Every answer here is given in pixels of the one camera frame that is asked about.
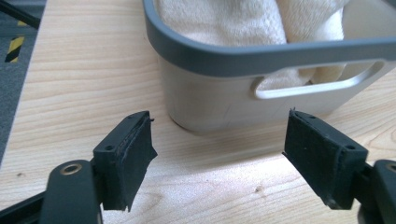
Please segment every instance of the screw hole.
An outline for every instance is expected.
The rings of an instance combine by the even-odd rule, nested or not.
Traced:
[[[79,170],[81,170],[81,168],[82,168],[81,164],[78,164],[78,163],[70,164],[70,165],[67,165],[64,168],[62,168],[61,174],[62,175],[73,175],[73,174],[77,173]]]
[[[105,147],[105,150],[106,151],[111,151],[111,150],[113,150],[113,148],[114,148],[113,146],[107,146],[107,147]]]
[[[351,149],[351,150],[356,149],[354,146],[351,146],[351,145],[346,146],[346,148]]]

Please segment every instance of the cloth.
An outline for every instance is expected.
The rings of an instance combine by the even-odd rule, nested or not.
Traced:
[[[163,22],[209,45],[243,47],[344,38],[348,0],[154,0]],[[284,69],[263,75],[258,90],[335,81],[344,65]]]

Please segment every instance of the hazard tape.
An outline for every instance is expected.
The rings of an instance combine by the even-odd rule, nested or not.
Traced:
[[[26,23],[18,21],[18,26],[25,25]],[[18,56],[20,55],[23,40],[24,36],[17,36],[12,38],[11,43],[9,43],[8,53],[5,60],[6,63],[16,63],[18,61]]]

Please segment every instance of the clamp jaw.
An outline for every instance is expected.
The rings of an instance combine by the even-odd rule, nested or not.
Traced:
[[[149,163],[149,112],[125,118],[93,150],[91,161],[68,161],[52,170],[46,191],[0,212],[0,223],[103,223],[105,210],[131,210]]]
[[[291,110],[286,158],[331,209],[361,203],[360,223],[396,223],[396,161],[367,164],[368,150],[321,119]]]

